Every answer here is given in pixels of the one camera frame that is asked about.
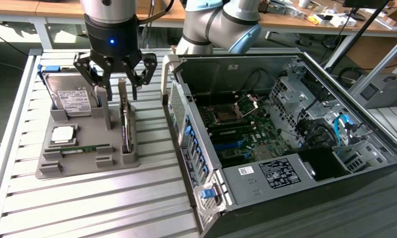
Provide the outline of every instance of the circuit board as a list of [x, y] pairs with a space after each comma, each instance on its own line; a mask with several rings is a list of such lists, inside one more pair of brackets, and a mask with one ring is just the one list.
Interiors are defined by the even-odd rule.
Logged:
[[203, 106], [198, 111], [223, 168], [275, 158], [290, 149], [257, 100]]

